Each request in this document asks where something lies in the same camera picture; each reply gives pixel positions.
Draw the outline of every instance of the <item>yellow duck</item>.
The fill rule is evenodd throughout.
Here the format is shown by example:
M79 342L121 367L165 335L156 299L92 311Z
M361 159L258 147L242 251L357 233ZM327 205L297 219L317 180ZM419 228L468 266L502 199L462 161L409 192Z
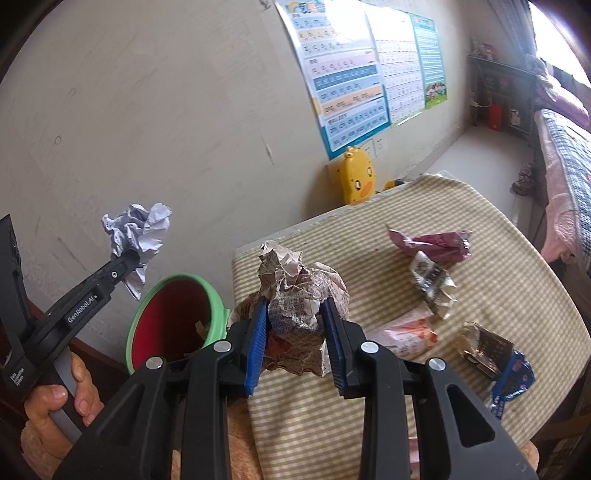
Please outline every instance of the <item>yellow duck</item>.
M361 202L375 193L374 166L360 148L347 147L339 170L345 203Z

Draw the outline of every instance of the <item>window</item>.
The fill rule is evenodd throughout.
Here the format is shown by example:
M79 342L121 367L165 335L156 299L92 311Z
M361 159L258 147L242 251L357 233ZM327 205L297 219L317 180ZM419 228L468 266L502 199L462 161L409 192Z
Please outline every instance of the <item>window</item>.
M534 21L535 42L538 57L560 70L570 73L575 80L591 87L589 79L569 44L552 22L530 2L531 18Z

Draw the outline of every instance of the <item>floor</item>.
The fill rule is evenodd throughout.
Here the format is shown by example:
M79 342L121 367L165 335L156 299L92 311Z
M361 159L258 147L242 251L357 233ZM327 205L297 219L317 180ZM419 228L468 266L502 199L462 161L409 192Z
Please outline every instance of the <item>floor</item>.
M526 140L485 126L470 127L427 172L471 185L527 236L532 200L513 193L511 184L533 155Z

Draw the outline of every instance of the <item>green trash bin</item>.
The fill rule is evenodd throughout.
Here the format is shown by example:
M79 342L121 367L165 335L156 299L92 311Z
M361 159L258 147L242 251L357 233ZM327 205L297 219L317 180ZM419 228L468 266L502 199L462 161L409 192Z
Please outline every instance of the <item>green trash bin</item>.
M207 281L190 273L171 275L139 304L129 329L125 360L132 374L148 358L159 355L171 362L226 337L230 311ZM195 324L209 328L205 340Z

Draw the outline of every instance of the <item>educational chart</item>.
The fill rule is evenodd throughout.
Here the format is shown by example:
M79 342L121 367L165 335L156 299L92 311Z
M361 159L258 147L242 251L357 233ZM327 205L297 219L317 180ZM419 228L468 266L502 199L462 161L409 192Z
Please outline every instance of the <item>educational chart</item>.
M410 17L413 21L418 57L423 71L426 108L431 108L447 100L447 83L437 30L433 20L412 14Z
M399 125L425 110L425 90L410 15L365 5L382 66L390 121Z
M447 99L435 22L358 0L277 0L329 158Z
M277 7L298 55L329 158L388 127L384 78L363 4L281 0Z

